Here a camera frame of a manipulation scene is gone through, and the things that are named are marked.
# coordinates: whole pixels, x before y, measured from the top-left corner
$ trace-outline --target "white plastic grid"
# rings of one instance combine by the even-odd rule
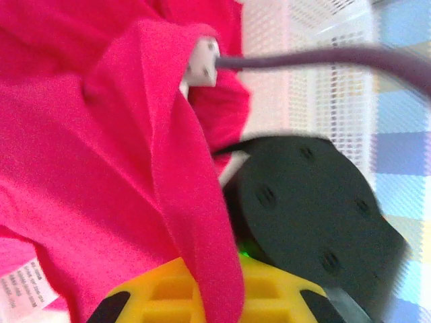
[[[367,0],[244,0],[245,55],[374,42]],[[246,132],[329,137],[371,180],[375,99],[369,70],[343,65],[244,73],[254,95]]]

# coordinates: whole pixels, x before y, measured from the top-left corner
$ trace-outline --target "pink cloth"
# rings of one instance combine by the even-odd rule
[[[84,322],[113,287],[182,256],[208,322],[237,322],[227,159],[210,151],[239,140],[249,94],[231,72],[190,103],[178,85],[198,37],[240,50],[238,10],[0,0],[0,275],[35,251],[53,306]]]

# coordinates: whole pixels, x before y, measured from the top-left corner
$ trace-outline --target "clothing tag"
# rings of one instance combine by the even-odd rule
[[[0,323],[21,322],[58,297],[35,258],[0,277]]]

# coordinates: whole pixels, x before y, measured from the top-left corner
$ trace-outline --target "black round device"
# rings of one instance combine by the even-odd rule
[[[327,139],[261,137],[224,149],[249,158],[224,187],[240,249],[341,287],[381,319],[406,247],[357,167]]]

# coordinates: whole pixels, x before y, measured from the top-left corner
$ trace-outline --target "black cable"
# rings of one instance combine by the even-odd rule
[[[403,52],[373,47],[343,47],[309,50],[278,56],[219,57],[218,69],[276,69],[294,65],[364,65],[394,75],[431,98],[431,62]]]

